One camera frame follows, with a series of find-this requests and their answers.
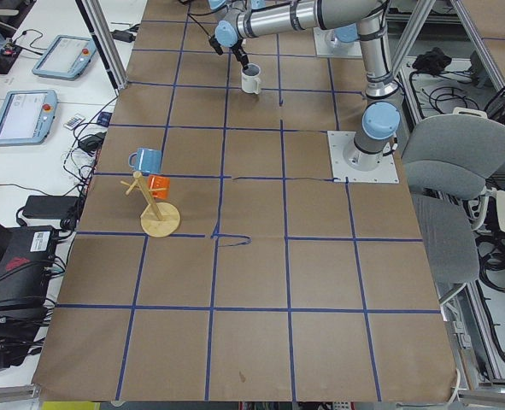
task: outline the metal mounting plate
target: metal mounting plate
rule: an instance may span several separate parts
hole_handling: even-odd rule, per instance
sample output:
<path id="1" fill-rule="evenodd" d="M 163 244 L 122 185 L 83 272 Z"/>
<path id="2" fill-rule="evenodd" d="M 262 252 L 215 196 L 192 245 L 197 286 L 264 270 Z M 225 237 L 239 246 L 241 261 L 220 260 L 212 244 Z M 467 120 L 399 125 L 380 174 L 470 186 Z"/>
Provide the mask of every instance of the metal mounting plate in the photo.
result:
<path id="1" fill-rule="evenodd" d="M 358 41 L 350 44 L 349 47 L 332 48 L 326 42 L 328 31 L 321 30 L 318 27 L 313 29 L 314 46 L 317 50 L 317 57 L 333 57 L 333 58 L 362 58 L 361 45 Z"/>
<path id="2" fill-rule="evenodd" d="M 330 158 L 332 160 L 332 176 L 337 182 L 349 181 L 366 182 L 372 184 L 398 184 L 395 162 L 392 155 L 384 156 L 379 166 L 372 171 L 360 171 L 353 168 L 344 159 L 344 147 L 355 137 L 351 131 L 329 131 Z"/>

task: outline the blue mug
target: blue mug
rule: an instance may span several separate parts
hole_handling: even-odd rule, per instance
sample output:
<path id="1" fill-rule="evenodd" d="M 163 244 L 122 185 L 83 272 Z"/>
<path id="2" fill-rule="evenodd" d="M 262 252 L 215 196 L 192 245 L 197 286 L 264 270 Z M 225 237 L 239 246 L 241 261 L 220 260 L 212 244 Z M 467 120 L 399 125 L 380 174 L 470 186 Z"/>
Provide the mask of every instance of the blue mug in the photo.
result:
<path id="1" fill-rule="evenodd" d="M 138 148 L 129 156 L 129 166 L 144 175 L 161 173 L 163 153 L 158 149 Z"/>

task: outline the screen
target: screen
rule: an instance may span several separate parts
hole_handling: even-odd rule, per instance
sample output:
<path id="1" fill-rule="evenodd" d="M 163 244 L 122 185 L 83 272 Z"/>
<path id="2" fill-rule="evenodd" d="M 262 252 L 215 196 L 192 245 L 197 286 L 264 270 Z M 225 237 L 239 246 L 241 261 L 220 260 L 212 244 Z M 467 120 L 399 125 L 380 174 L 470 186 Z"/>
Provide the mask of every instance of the screen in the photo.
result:
<path id="1" fill-rule="evenodd" d="M 55 73 L 69 73 L 88 43 L 87 40 L 77 38 L 59 38 L 38 68 Z"/>
<path id="2" fill-rule="evenodd" d="M 46 96 L 41 92 L 11 96 L 0 127 L 0 140 L 32 138 Z"/>

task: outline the chair backrest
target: chair backrest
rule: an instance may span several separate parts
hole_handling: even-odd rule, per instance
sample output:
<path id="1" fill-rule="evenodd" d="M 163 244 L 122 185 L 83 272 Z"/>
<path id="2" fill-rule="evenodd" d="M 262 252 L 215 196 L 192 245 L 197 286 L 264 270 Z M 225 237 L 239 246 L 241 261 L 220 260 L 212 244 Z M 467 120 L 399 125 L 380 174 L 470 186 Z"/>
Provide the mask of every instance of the chair backrest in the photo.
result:
<path id="1" fill-rule="evenodd" d="M 410 187 L 472 199 L 505 162 L 505 126 L 466 114 L 429 117 L 415 127 L 402 162 Z"/>

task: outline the chair seat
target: chair seat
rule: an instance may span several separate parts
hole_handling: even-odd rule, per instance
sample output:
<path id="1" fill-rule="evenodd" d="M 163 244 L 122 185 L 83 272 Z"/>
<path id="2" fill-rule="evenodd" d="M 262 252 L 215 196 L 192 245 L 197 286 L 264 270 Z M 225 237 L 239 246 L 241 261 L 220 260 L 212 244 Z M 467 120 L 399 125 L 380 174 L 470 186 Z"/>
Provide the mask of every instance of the chair seat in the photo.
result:
<path id="1" fill-rule="evenodd" d="M 464 284 L 478 279 L 478 251 L 465 211 L 429 196 L 412 199 L 434 280 Z"/>

